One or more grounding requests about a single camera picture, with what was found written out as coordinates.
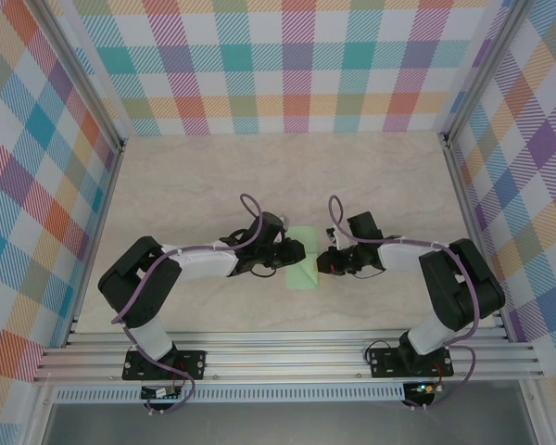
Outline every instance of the purple cable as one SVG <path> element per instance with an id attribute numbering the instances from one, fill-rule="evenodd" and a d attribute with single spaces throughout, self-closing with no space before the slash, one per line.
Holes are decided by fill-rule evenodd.
<path id="1" fill-rule="evenodd" d="M 140 346 L 138 345 L 138 342 L 136 341 L 136 338 L 132 335 L 132 332 L 130 332 L 130 329 L 128 329 L 127 326 L 123 326 L 122 327 L 123 332 L 126 333 L 126 336 L 128 336 L 128 338 L 130 339 L 130 341 L 132 342 L 132 344 L 136 347 L 136 350 L 138 352 L 140 352 L 140 354 L 147 359 L 149 362 L 151 362 L 152 364 L 154 364 L 155 366 L 158 366 L 161 369 L 164 369 L 165 371 L 169 371 L 170 373 L 174 373 L 176 375 L 179 375 L 183 378 L 186 378 L 187 380 L 189 380 L 189 382 L 191 383 L 191 387 L 189 389 L 189 392 L 187 393 L 187 395 L 180 401 L 178 401 L 177 403 L 174 403 L 170 408 L 168 408 L 165 411 L 157 411 L 154 410 L 151 406 L 150 406 L 150 399 L 146 401 L 146 408 L 148 408 L 148 410 L 151 413 L 157 413 L 157 414 L 161 414 L 163 415 L 164 413 L 172 413 L 173 411 L 177 410 L 178 408 L 181 408 L 182 406 L 185 405 L 185 403 L 192 398 L 192 396 L 194 395 L 194 393 L 196 392 L 196 381 L 194 380 L 193 377 L 191 377 L 188 373 L 184 372 L 184 371 L 180 371 L 179 369 L 173 368 L 172 366 L 167 366 L 166 364 L 163 364 L 161 362 L 158 362 L 157 360 L 153 359 L 152 357 L 150 357 L 150 355 L 148 355 L 146 353 L 145 350 L 143 350 L 142 348 L 140 348 Z"/>
<path id="2" fill-rule="evenodd" d="M 333 206 L 334 201 L 337 203 L 338 207 L 340 208 L 339 218 L 336 218 L 335 214 L 334 214 L 334 206 Z M 453 251 L 450 248 L 448 248 L 447 246 L 443 246 L 442 244 L 429 243 L 429 242 L 426 242 L 426 241 L 420 241 L 420 240 L 408 239 L 408 238 L 394 238 L 394 239 L 362 239 L 362 238 L 357 238 L 353 234 L 348 233 L 346 230 L 344 230 L 342 228 L 341 222 L 344 219 L 344 206 L 342 205 L 342 201 L 340 200 L 340 198 L 337 197 L 336 195 L 331 195 L 330 199 L 328 201 L 328 204 L 327 204 L 327 208 L 330 212 L 330 217 L 332 218 L 332 222 L 334 223 L 337 230 L 339 230 L 342 234 L 344 234 L 344 236 L 347 236 L 348 238 L 350 238 L 353 241 L 356 241 L 357 243 L 380 244 L 380 245 L 383 245 L 383 244 L 410 244 L 410 245 L 414 245 L 414 246 L 423 246 L 423 247 L 428 247 L 428 248 L 430 248 L 430 247 L 439 248 L 439 249 L 443 250 L 445 253 L 447 253 L 451 257 L 451 259 L 455 262 L 455 264 L 457 264 L 457 267 L 459 268 L 461 274 L 465 278 L 465 283 L 466 283 L 468 289 L 470 290 L 470 296 L 472 297 L 472 304 L 474 305 L 474 325 L 468 331 L 467 334 L 465 334 L 463 336 L 460 336 L 460 337 L 453 338 L 451 341 L 449 341 L 447 343 L 447 346 L 449 346 L 450 348 L 453 348 L 453 349 L 458 349 L 458 350 L 469 350 L 472 353 L 472 365 L 470 366 L 470 370 L 465 375 L 465 377 L 463 378 L 461 383 L 455 388 L 455 390 L 451 394 L 449 394 L 445 399 L 438 400 L 438 401 L 432 403 L 430 406 L 431 407 L 432 406 L 440 406 L 443 403 L 446 403 L 449 399 L 454 397 L 455 394 L 457 394 L 457 392 L 467 383 L 467 381 L 470 379 L 470 377 L 474 373 L 474 368 L 475 368 L 475 351 L 472 348 L 470 348 L 469 346 L 465 346 L 465 345 L 450 346 L 450 345 L 453 345 L 454 343 L 457 343 L 458 341 L 466 340 L 467 338 L 471 337 L 475 333 L 475 331 L 477 330 L 478 325 L 479 325 L 479 321 L 480 321 L 480 305 L 478 303 L 478 297 L 477 297 L 477 294 L 475 292 L 474 283 L 472 282 L 472 279 L 470 278 L 470 275 L 467 273 L 467 270 L 465 269 L 465 266 L 463 266 L 463 263 L 461 262 L 460 258 L 455 253 L 453 253 Z M 414 406 L 418 406 L 417 403 L 410 402 L 410 404 L 414 405 Z"/>
<path id="3" fill-rule="evenodd" d="M 245 198 L 249 199 L 253 205 L 255 206 L 256 210 L 258 211 L 258 214 L 254 213 L 253 210 L 246 204 L 245 202 Z M 247 193 L 242 193 L 241 196 L 239 197 L 239 200 L 241 201 L 241 204 L 243 204 L 243 206 L 246 208 L 246 210 L 254 217 L 254 218 L 258 218 L 258 227 L 256 228 L 255 233 L 253 234 L 253 236 L 251 236 L 247 241 L 237 244 L 236 246 L 229 246 L 229 247 L 214 247 L 214 246 L 209 246 L 209 245 L 201 245 L 201 246 L 187 246 L 185 248 L 181 248 L 182 252 L 189 252 L 191 250 L 202 250 L 202 249 L 207 249 L 207 250 L 218 250 L 218 251 L 229 251 L 229 250 L 238 250 L 240 248 L 246 248 L 247 246 L 249 246 L 251 243 L 253 243 L 256 238 L 259 236 L 259 234 L 261 233 L 261 226 L 263 225 L 263 217 L 261 214 L 261 206 L 259 205 L 258 201 L 256 201 L 255 198 L 253 198 L 251 195 L 247 194 Z M 142 292 L 142 289 L 144 288 L 146 282 L 148 281 L 148 279 L 150 278 L 150 276 L 152 275 L 152 273 L 155 271 L 155 269 L 157 269 L 157 267 L 164 261 L 166 260 L 168 257 L 172 257 L 173 255 L 175 255 L 176 253 L 179 252 L 179 249 L 175 248 L 174 250 L 171 250 L 167 253 L 164 253 L 163 255 L 161 255 L 160 257 L 158 257 L 155 262 L 152 263 L 152 265 L 148 268 L 148 270 L 145 273 L 145 276 L 142 278 L 142 280 L 140 281 L 140 283 L 138 284 L 138 286 L 136 287 L 136 290 L 133 291 L 132 296 L 130 297 L 130 299 L 128 300 L 128 302 L 126 303 L 126 305 L 123 307 L 123 309 L 113 318 L 113 320 L 111 320 L 111 324 L 116 324 L 116 323 L 121 323 L 122 322 L 122 318 L 123 316 L 128 313 L 128 311 L 130 310 L 130 308 L 133 306 L 133 304 L 136 302 L 136 300 L 138 299 L 138 297 L 140 296 L 140 292 Z M 190 391 L 187 393 L 187 396 L 185 396 L 183 398 L 183 400 L 175 403 L 173 406 L 171 406 L 170 408 L 168 408 L 167 410 L 165 410 L 164 412 L 158 412 L 158 411 L 154 411 L 151 406 L 150 406 L 150 400 L 148 400 L 146 402 L 146 407 L 150 410 L 151 413 L 159 413 L 159 414 L 164 414 L 164 413 L 172 413 L 173 411 L 177 410 L 178 408 L 180 408 L 181 406 L 185 405 L 185 403 L 191 399 L 191 397 L 194 395 L 194 392 L 196 391 L 196 382 L 194 380 L 193 377 L 191 377 L 188 373 L 185 373 L 184 371 L 180 371 L 179 369 L 175 369 L 173 367 L 167 366 L 166 364 L 163 364 L 161 362 L 158 362 L 157 360 L 153 359 L 152 357 L 150 357 L 146 351 L 144 351 L 137 343 L 136 339 L 134 338 L 134 336 L 132 335 L 132 333 L 130 332 L 130 329 L 128 329 L 127 326 L 123 325 L 122 326 L 123 332 L 126 333 L 126 336 L 128 336 L 128 338 L 131 340 L 131 342 L 134 344 L 134 346 L 136 347 L 136 350 L 138 350 L 138 352 L 140 352 L 140 354 L 147 359 L 149 362 L 151 362 L 152 364 L 154 364 L 155 366 L 158 366 L 161 369 L 164 369 L 166 371 L 175 373 L 176 375 L 180 375 L 181 377 L 185 377 L 186 379 L 188 379 L 190 381 L 190 383 L 192 384 L 192 387 L 190 389 Z"/>

